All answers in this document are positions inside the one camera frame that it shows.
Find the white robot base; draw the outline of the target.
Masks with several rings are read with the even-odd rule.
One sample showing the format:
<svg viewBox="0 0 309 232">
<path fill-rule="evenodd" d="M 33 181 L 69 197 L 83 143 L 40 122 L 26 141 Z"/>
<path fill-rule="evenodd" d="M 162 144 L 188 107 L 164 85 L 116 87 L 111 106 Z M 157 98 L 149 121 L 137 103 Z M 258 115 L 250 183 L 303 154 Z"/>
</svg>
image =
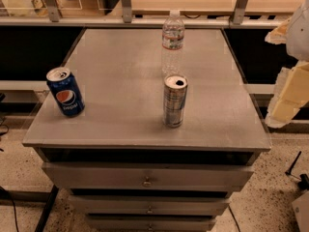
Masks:
<svg viewBox="0 0 309 232">
<path fill-rule="evenodd" d="M 296 222 L 300 232 L 309 232 L 309 191 L 292 202 Z"/>
</svg>

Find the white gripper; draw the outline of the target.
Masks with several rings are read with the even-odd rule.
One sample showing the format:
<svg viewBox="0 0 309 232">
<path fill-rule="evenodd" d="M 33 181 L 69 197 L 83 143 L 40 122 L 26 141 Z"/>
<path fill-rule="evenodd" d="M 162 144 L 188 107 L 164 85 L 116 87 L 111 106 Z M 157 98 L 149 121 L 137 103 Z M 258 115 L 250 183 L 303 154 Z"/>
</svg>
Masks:
<svg viewBox="0 0 309 232">
<path fill-rule="evenodd" d="M 289 124 L 301 107 L 309 102 L 309 0 L 305 0 L 278 27 L 268 32 L 269 44 L 286 43 L 287 53 L 300 60 L 291 69 L 282 68 L 267 108 L 266 124 L 282 128 Z"/>
</svg>

